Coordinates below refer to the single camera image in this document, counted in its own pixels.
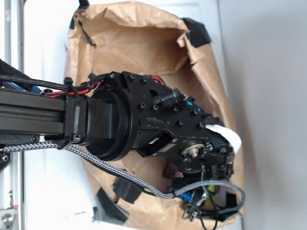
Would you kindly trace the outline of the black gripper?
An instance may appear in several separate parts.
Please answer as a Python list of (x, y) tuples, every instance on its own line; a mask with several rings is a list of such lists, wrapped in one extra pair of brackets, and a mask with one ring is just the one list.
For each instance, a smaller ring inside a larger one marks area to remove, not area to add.
[(158, 76), (112, 72), (107, 90), (122, 90), (134, 112), (132, 149), (143, 157), (170, 158), (191, 176), (230, 177), (237, 149), (222, 121)]

